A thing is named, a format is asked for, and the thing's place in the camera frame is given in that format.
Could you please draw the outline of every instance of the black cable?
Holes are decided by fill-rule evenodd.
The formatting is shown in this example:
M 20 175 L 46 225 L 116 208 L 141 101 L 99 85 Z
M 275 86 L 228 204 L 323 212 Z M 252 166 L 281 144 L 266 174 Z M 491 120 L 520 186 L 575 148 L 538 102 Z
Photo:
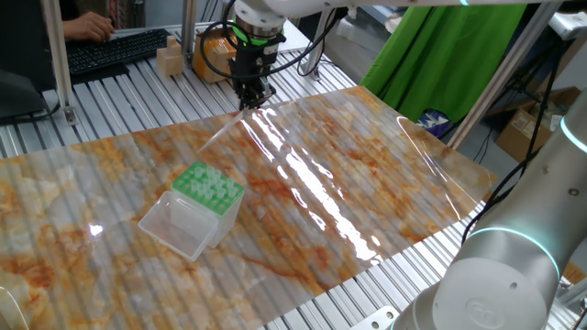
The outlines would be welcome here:
M 212 9 L 212 13 L 210 13 L 210 18 L 208 18 L 208 21 L 212 21 L 212 18 L 214 17 L 214 13 L 216 12 L 216 7 L 218 6 L 218 1 L 216 0 L 216 2 L 214 2 L 214 8 Z
M 333 62 L 332 60 L 320 60 L 321 62 L 324 62 L 326 64 L 331 64 L 334 65 L 335 67 L 340 69 L 340 66 L 338 64 L 336 64 L 335 62 Z
M 493 125 L 492 125 L 491 129 L 489 130 L 489 134 L 487 135 L 487 141 L 485 143 L 485 151 L 483 152 L 481 159 L 479 159 L 479 165 L 481 165 L 481 163 L 483 163 L 483 160 L 485 159 L 485 155 L 487 155 L 487 150 L 489 150 L 489 140 L 491 139 L 492 133 L 493 133 Z
M 489 144 L 489 137 L 491 136 L 492 132 L 493 132 L 493 126 L 490 127 L 489 133 L 487 134 L 487 137 L 485 137 L 485 139 L 481 143 L 481 146 L 479 147 L 479 151 L 477 151 L 477 154 L 475 155 L 475 158 L 473 158 L 473 161 L 477 162 L 477 157 L 479 157 L 479 155 L 481 155 L 481 152 L 483 150 L 483 147 L 485 146 L 485 143 Z
M 538 118 L 536 124 L 534 125 L 534 133 L 532 134 L 532 138 L 530 139 L 530 147 L 528 148 L 528 152 L 526 154 L 527 157 L 529 157 L 529 155 L 532 154 L 532 152 L 534 151 L 534 146 L 538 138 L 538 131 L 542 126 L 542 117 L 544 116 L 544 112 L 548 109 L 548 101 L 550 99 L 550 93 L 552 92 L 552 85 L 554 84 L 554 81 L 557 78 L 557 72 L 559 71 L 559 64 L 560 60 L 562 59 L 564 49 L 565 48 L 562 45 L 560 45 L 557 51 L 557 57 L 555 58 L 554 65 L 552 67 L 552 72 L 550 73 L 550 78 L 548 78 L 547 90 L 544 92 L 544 99 L 540 104 L 540 112 L 538 112 Z M 524 175 L 524 173 L 526 172 L 526 168 L 527 165 L 522 169 L 522 175 Z
M 53 116 L 57 111 L 59 111 L 60 108 L 61 108 L 60 103 L 57 102 L 57 104 L 53 107 L 53 109 L 45 115 L 33 116 L 31 118 L 6 118 L 6 119 L 0 120 L 0 126 L 36 123 L 39 120 L 43 120 L 45 118 L 49 118 L 50 116 Z
M 225 27 L 225 31 L 227 32 L 227 26 L 233 26 L 235 28 L 238 28 L 242 31 L 243 28 L 239 27 L 237 24 L 234 23 L 230 23 L 227 21 L 228 18 L 228 12 L 230 11 L 230 8 L 232 5 L 234 5 L 236 0 L 230 0 L 230 3 L 227 6 L 227 9 L 225 10 L 225 14 L 223 15 L 223 20 L 221 22 L 216 22 L 211 24 L 203 33 L 202 36 L 202 41 L 200 42 L 200 53 L 202 54 L 202 59 L 204 60 L 204 63 L 208 66 L 208 68 L 210 68 L 210 70 L 212 70 L 214 73 L 228 78 L 228 79 L 242 79 L 242 80 L 247 80 L 247 79 L 257 79 L 257 78 L 261 78 L 261 77 L 267 77 L 269 75 L 275 74 L 277 72 L 281 72 L 283 70 L 286 70 L 287 68 L 291 67 L 292 65 L 296 64 L 298 61 L 301 61 L 307 54 L 309 54 L 312 50 L 314 50 L 314 48 L 317 47 L 317 45 L 320 44 L 320 42 L 326 37 L 326 35 L 328 34 L 328 32 L 330 32 L 332 30 L 332 28 L 335 26 L 336 20 L 333 20 L 330 25 L 327 26 L 327 28 L 325 28 L 324 33 L 322 33 L 317 39 L 316 39 L 316 43 L 313 44 L 312 46 L 310 46 L 308 49 L 306 49 L 304 52 L 302 52 L 302 54 L 300 54 L 298 57 L 296 57 L 295 59 L 285 63 L 283 66 L 277 68 L 277 69 L 272 69 L 266 72 L 262 72 L 262 73 L 257 73 L 257 74 L 249 74 L 249 75 L 243 75 L 243 76 L 235 76 L 232 74 L 227 74 L 224 73 L 222 71 L 220 71 L 219 69 L 217 69 L 214 65 L 212 65 L 212 63 L 210 62 L 210 60 L 207 58 L 207 56 L 205 55 L 205 51 L 204 51 L 204 42 L 205 42 L 205 38 L 210 34 L 210 32 L 217 26 L 222 25 L 223 27 Z M 228 43 L 230 43 L 231 45 L 234 44 L 234 42 L 232 41 L 231 38 L 227 38 Z
M 326 22 L 326 24 L 325 24 L 325 28 L 326 28 L 326 26 L 329 24 L 328 22 L 330 22 L 330 19 L 331 19 L 331 18 L 333 18 L 333 15 L 334 15 L 335 13 L 336 13 L 336 9 L 333 9 L 333 10 L 330 12 L 330 14 L 328 14 L 328 17 L 327 17 L 327 22 Z M 312 44 L 312 41 L 310 41 L 310 42 L 308 43 L 308 46 L 307 46 L 306 48 L 310 47 L 310 45 L 311 45 L 311 44 Z M 298 61 L 298 62 L 297 62 L 297 69 L 296 69 L 296 70 L 297 70 L 297 74 L 298 74 L 300 77 L 306 77 L 306 76 L 309 76 L 310 74 L 312 74 L 312 72 L 314 72 L 314 70 L 315 70 L 315 69 L 318 67 L 318 65 L 320 65 L 320 61 L 322 60 L 322 56 L 324 55 L 324 49 L 325 49 L 325 47 L 326 47 L 326 41 L 325 41 L 325 40 L 322 40 L 322 49 L 320 50 L 320 56 L 318 57 L 318 60 L 317 60 L 317 61 L 316 61 L 316 63 L 314 64 L 314 67 L 312 68 L 312 70 L 309 70 L 307 73 L 301 73 L 301 72 L 300 72 L 300 67 L 301 67 L 301 65 L 302 65 L 302 61 L 300 60 L 300 61 Z
M 497 186 L 497 188 L 495 189 L 495 191 L 493 192 L 492 196 L 489 198 L 489 200 L 487 201 L 487 204 L 485 205 L 485 207 L 479 212 L 479 214 L 477 214 L 477 216 L 475 216 L 471 222 L 467 225 L 467 227 L 465 228 L 464 233 L 462 234 L 462 240 L 461 240 L 461 244 L 465 244 L 465 241 L 467 240 L 467 235 L 469 234 L 469 232 L 471 231 L 471 228 L 473 227 L 473 225 L 475 225 L 477 222 L 479 222 L 479 220 L 492 208 L 494 207 L 496 204 L 500 203 L 503 199 L 505 199 L 505 197 L 507 197 L 507 195 L 509 195 L 509 193 L 514 189 L 514 187 L 510 188 L 507 192 L 504 193 L 504 195 L 502 196 L 498 196 L 499 192 L 504 188 L 504 186 L 510 181 L 512 180 L 512 178 L 515 176 L 516 173 L 518 173 L 518 171 L 522 170 L 522 168 L 524 168 L 530 161 L 532 161 L 534 159 L 534 157 L 538 154 L 540 150 L 537 150 L 536 152 L 534 152 L 532 155 L 530 155 L 529 158 L 526 158 L 524 161 L 522 161 L 521 163 L 519 163 L 515 169 L 513 169 L 509 174 L 507 174 L 507 176 L 502 180 L 502 182 L 499 184 L 499 186 Z
M 208 5 L 210 4 L 210 1 L 212 1 L 212 0 L 207 0 L 205 2 L 204 12 L 202 12 L 202 16 L 200 17 L 200 22 L 204 22 L 205 12 L 208 10 Z

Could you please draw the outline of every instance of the person's hand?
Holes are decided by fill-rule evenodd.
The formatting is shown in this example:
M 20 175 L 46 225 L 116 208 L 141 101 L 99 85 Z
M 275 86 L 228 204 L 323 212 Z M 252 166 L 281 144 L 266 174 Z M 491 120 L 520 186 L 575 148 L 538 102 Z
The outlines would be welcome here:
M 86 13 L 71 21 L 63 22 L 63 34 L 70 40 L 104 42 L 114 33 L 111 21 L 96 13 Z

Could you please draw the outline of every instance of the blue object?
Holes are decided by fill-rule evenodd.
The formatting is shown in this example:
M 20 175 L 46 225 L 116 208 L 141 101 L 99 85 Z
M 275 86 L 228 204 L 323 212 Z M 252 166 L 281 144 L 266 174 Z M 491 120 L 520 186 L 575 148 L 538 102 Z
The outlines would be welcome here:
M 439 111 L 432 109 L 426 110 L 416 124 L 437 138 L 440 138 L 450 128 L 449 119 Z

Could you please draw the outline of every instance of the keyboard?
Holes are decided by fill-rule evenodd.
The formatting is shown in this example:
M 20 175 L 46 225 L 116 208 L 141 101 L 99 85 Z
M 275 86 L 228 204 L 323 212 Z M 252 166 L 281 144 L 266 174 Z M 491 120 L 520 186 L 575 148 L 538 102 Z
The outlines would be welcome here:
M 70 74 L 83 74 L 117 63 L 155 56 L 157 49 L 167 47 L 167 30 L 153 29 L 136 35 L 115 38 L 104 44 L 67 43 Z

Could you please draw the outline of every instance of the teal light ring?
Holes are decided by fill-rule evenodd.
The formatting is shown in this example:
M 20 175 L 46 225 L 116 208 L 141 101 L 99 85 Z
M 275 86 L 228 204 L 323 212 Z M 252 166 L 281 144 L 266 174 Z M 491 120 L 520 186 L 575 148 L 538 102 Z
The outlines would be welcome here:
M 562 131 L 565 133 L 565 135 L 567 136 L 567 138 L 570 140 L 570 142 L 572 142 L 575 146 L 577 146 L 577 148 L 583 150 L 585 153 L 587 153 L 587 146 L 580 142 L 578 138 L 576 138 L 574 135 L 572 135 L 572 133 L 570 132 L 569 128 L 567 127 L 567 124 L 565 123 L 565 119 L 567 117 L 562 118 L 562 120 L 560 121 L 560 128 L 562 128 Z
M 546 250 L 546 248 L 544 246 L 542 246 L 542 244 L 538 243 L 538 241 L 536 241 L 534 238 L 532 238 L 532 237 L 530 237 L 530 236 L 528 236 L 526 234 L 520 233 L 520 232 L 515 231 L 513 229 L 501 228 L 501 227 L 492 227 L 492 228 L 484 228 L 484 229 L 481 229 L 479 231 L 476 231 L 476 232 L 472 233 L 469 236 L 469 238 L 474 237 L 477 234 L 488 232 L 488 231 L 504 231 L 506 233 L 515 234 L 515 235 L 518 235 L 520 237 L 523 237 L 523 238 L 529 240 L 530 242 L 536 244 L 536 246 L 539 247 L 540 249 L 542 249 L 544 251 L 544 253 L 546 253 L 546 255 L 550 258 L 550 261 L 552 261 L 552 264 L 554 265 L 554 269 L 557 270 L 557 275 L 559 276 L 559 280 L 560 280 L 560 270 L 559 270 L 559 265 L 557 265 L 557 261 L 555 261 L 554 257 L 552 257 L 552 255 L 550 254 L 550 252 L 548 252 L 548 250 Z

